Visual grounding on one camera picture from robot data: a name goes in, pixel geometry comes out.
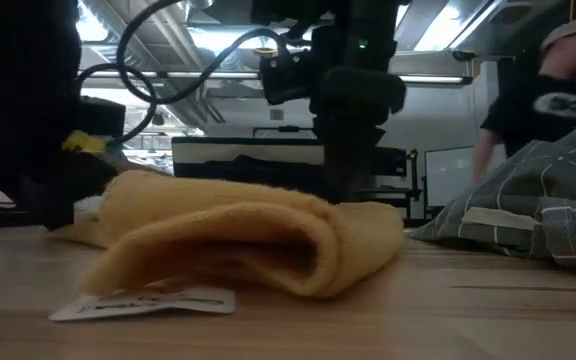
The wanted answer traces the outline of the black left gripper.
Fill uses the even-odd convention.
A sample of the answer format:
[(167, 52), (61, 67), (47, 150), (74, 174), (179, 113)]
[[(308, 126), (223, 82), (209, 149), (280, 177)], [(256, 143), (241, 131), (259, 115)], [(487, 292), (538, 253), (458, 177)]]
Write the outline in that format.
[[(118, 138), (124, 135), (126, 106), (96, 97), (81, 97), (78, 125), (83, 135), (75, 137), (77, 150), (121, 148)], [(65, 169), (42, 185), (42, 224), (55, 230), (74, 221), (74, 204), (100, 195), (118, 175), (109, 163), (97, 156), (77, 153)]]

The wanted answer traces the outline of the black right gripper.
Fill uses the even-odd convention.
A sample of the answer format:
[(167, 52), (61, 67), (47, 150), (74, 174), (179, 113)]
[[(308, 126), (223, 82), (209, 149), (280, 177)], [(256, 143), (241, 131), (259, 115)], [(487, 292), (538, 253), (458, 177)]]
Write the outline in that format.
[(324, 147), (330, 201), (352, 202), (370, 183), (370, 158), (384, 130), (373, 126), (402, 110), (407, 88), (389, 72), (397, 49), (392, 24), (322, 26), (312, 32), (317, 78), (310, 111), (358, 122), (315, 122)]

